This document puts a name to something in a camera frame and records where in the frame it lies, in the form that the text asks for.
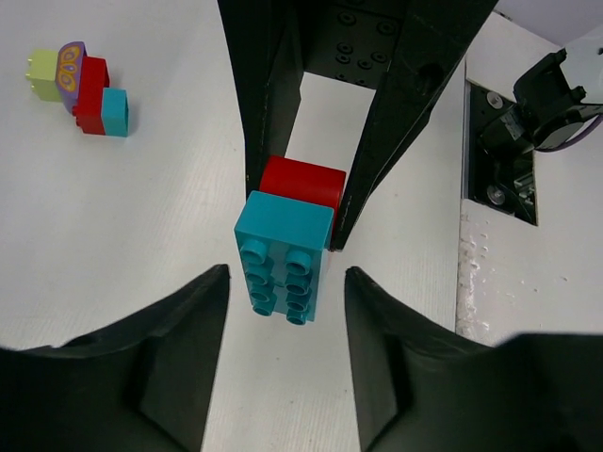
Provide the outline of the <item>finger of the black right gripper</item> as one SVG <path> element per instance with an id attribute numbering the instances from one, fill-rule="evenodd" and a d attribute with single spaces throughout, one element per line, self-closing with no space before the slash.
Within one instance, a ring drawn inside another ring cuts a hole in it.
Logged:
<path id="1" fill-rule="evenodd" d="M 338 209 L 330 248 L 342 250 L 368 198 L 429 122 L 495 1 L 411 1 L 381 76 Z"/>
<path id="2" fill-rule="evenodd" d="M 286 153 L 301 103 L 302 46 L 293 1 L 218 2 L 245 142 L 245 186 Z"/>

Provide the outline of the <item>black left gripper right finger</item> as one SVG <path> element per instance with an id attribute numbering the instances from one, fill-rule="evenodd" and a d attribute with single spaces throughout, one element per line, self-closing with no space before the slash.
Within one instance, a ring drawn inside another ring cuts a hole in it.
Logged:
<path id="1" fill-rule="evenodd" d="M 345 277 L 359 443 L 365 451 L 598 451 L 602 339 L 523 333 L 488 347 Z"/>

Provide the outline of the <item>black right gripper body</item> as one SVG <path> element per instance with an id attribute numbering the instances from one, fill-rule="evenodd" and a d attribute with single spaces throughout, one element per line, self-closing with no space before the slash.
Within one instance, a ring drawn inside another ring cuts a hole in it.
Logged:
<path id="1" fill-rule="evenodd" d="M 375 89 L 388 69 L 409 3 L 295 1 L 306 73 Z"/>

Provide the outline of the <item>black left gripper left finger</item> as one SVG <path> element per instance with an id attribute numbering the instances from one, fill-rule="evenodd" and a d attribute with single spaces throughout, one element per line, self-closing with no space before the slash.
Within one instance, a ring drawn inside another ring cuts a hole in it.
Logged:
<path id="1" fill-rule="evenodd" d="M 216 265 L 60 347 L 1 351 L 5 451 L 198 451 L 227 314 Z"/>

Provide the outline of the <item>lime purple red teal stack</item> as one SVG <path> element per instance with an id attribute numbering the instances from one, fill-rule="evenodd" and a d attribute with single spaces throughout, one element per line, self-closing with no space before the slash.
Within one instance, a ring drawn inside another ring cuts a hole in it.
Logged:
<path id="1" fill-rule="evenodd" d="M 89 56 L 84 42 L 33 50 L 25 78 L 40 100 L 62 103 L 84 134 L 129 136 L 127 91 L 111 85 L 106 60 Z"/>

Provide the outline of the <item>purple teal red lego stack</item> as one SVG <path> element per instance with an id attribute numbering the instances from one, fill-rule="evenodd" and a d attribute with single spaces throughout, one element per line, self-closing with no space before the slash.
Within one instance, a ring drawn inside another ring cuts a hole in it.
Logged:
<path id="1" fill-rule="evenodd" d="M 234 228 L 253 311 L 315 320 L 319 279 L 346 172 L 272 156 Z"/>

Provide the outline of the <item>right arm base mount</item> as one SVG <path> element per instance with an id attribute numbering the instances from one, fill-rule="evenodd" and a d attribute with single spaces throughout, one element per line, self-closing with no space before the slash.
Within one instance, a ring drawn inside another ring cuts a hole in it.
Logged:
<path id="1" fill-rule="evenodd" d="M 534 151 L 516 103 L 471 82 L 465 100 L 464 197 L 536 226 Z"/>

